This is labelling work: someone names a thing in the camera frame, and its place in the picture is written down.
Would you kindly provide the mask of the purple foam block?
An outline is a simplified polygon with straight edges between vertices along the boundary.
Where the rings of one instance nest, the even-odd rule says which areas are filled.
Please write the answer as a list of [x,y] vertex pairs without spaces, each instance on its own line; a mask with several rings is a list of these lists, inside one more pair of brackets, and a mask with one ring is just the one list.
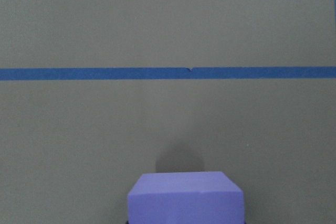
[[127,205],[129,223],[245,223],[244,193],[223,172],[143,174]]

